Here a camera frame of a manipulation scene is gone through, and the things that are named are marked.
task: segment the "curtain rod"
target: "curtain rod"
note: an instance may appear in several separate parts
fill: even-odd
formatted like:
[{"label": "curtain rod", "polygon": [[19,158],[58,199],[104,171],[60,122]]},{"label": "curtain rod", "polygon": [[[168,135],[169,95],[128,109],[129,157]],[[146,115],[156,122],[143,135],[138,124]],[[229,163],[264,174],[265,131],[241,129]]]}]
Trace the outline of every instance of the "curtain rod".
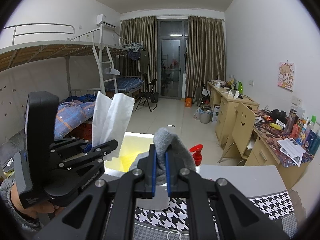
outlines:
[{"label": "curtain rod", "polygon": [[148,15],[148,16],[142,16],[142,17],[135,17],[135,18],[129,18],[129,19],[125,19],[125,20],[120,20],[120,22],[122,21],[126,21],[126,20],[132,20],[132,19],[138,19],[138,18],[143,18],[143,17],[149,17],[149,16],[156,16],[156,17],[165,17],[165,16],[185,16],[185,17],[189,17],[189,16],[197,16],[197,17],[204,17],[204,18],[210,18],[210,19],[215,19],[215,20],[222,20],[223,22],[225,21],[224,19],[220,19],[220,18],[213,18],[213,17],[206,17],[206,16],[201,16],[201,15],[185,15],[185,14],[158,14],[158,15]]}]

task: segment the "human hand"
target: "human hand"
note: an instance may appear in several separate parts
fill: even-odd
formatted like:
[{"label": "human hand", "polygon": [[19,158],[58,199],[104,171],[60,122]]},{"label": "human hand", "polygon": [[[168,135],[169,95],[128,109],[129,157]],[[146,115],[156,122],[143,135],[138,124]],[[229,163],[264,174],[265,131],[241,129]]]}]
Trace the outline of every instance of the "human hand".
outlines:
[{"label": "human hand", "polygon": [[32,207],[24,208],[19,199],[16,184],[13,184],[11,188],[11,202],[19,212],[26,214],[33,219],[38,218],[38,213],[55,213],[55,215],[58,215],[64,209],[63,207],[54,206],[49,201],[44,201]]}]

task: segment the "green bottle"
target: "green bottle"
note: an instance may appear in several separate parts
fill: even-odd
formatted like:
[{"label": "green bottle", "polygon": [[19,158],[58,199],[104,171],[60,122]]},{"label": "green bottle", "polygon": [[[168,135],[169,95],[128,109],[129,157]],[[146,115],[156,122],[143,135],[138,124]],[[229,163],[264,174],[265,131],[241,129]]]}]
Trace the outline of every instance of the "green bottle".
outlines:
[{"label": "green bottle", "polygon": [[243,86],[242,83],[240,81],[238,81],[238,91],[240,94],[243,94]]}]

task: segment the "air conditioner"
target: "air conditioner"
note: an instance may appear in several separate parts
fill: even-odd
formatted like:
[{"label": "air conditioner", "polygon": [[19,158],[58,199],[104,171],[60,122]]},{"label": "air conditioner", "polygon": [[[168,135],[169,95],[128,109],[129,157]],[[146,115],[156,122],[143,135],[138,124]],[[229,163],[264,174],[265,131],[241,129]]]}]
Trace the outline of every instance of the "air conditioner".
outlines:
[{"label": "air conditioner", "polygon": [[110,29],[115,29],[116,26],[114,26],[113,24],[111,23],[108,23],[106,21],[106,16],[104,14],[100,14],[97,16],[97,26],[100,26],[101,23],[103,23],[104,26],[110,28]]}]

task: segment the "door frame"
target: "door frame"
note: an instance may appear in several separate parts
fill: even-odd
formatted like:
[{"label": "door frame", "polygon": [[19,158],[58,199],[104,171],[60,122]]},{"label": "door frame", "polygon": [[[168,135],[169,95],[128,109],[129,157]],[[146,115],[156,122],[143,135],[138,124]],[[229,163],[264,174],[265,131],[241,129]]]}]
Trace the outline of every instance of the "door frame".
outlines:
[{"label": "door frame", "polygon": [[[182,22],[182,37],[172,37],[172,36],[160,36],[160,23],[161,22]],[[158,42],[158,57],[157,57],[157,75],[158,75],[158,91],[159,91],[159,97],[161,98],[171,98],[171,99],[181,99],[182,98],[182,85],[183,85],[183,74],[185,73],[185,65],[186,65],[186,55],[185,55],[185,45],[186,45],[186,39],[188,37],[185,37],[185,23],[188,19],[160,19],[157,20],[158,24],[158,35],[157,35],[157,42]],[[169,96],[162,96],[161,95],[161,51],[162,51],[162,41],[163,40],[178,40],[180,41],[180,75],[179,75],[179,86],[178,86],[178,96],[177,97],[169,97]]]}]

